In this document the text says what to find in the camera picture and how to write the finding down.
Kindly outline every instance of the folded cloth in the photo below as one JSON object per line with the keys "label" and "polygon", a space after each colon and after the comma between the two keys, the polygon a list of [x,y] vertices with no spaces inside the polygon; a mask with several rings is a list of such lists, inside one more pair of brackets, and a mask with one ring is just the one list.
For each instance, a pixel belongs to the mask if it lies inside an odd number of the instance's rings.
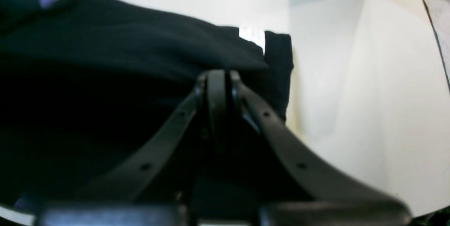
{"label": "folded cloth", "polygon": [[24,186],[69,197],[150,138],[207,70],[237,70],[285,119],[289,35],[265,32],[263,53],[237,28],[183,15],[50,3],[0,0],[0,202]]}

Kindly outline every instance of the white surface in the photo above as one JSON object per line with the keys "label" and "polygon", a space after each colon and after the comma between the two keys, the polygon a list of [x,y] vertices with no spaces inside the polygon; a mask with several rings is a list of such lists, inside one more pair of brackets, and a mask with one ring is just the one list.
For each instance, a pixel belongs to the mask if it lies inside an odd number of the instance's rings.
{"label": "white surface", "polygon": [[450,205],[450,93],[421,0],[125,0],[288,32],[289,126],[415,216]]}
{"label": "white surface", "polygon": [[31,226],[34,223],[35,217],[26,213],[19,213],[14,210],[9,209],[8,207],[2,207],[0,205],[0,216],[6,218],[10,221],[20,223],[22,225]]}

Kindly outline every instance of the purple fabric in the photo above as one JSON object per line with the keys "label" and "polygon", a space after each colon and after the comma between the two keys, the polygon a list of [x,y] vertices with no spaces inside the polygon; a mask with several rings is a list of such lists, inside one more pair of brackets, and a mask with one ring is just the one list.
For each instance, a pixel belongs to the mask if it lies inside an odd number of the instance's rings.
{"label": "purple fabric", "polygon": [[39,0],[40,6],[43,9],[50,8],[53,5],[53,3],[55,3],[55,2],[56,2],[56,0]]}
{"label": "purple fabric", "polygon": [[29,204],[27,203],[26,199],[19,198],[14,204],[14,208],[19,210],[29,210]]}

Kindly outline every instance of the black cloth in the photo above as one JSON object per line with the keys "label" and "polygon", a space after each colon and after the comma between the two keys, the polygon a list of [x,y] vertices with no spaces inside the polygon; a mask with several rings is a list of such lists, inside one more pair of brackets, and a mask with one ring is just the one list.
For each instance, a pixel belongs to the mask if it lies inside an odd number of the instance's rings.
{"label": "black cloth", "polygon": [[237,28],[118,0],[0,0],[0,202],[66,178],[48,191],[64,199],[148,140],[203,71],[237,70],[285,119],[291,39],[265,37],[263,54]]}

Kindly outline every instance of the black fabric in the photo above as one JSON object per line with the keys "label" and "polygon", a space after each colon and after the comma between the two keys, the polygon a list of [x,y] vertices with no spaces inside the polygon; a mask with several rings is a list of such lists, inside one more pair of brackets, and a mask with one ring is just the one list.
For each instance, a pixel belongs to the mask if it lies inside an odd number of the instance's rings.
{"label": "black fabric", "polygon": [[[58,0],[46,10],[39,0],[0,0],[0,202],[24,183],[77,183],[122,160],[203,71],[239,71],[285,119],[291,40],[265,35],[263,55],[237,28],[118,0]],[[66,185],[49,192],[64,199]]]}
{"label": "black fabric", "polygon": [[0,217],[0,225],[2,225],[2,226],[21,226],[22,224],[15,223],[13,221],[10,221],[10,220]]}

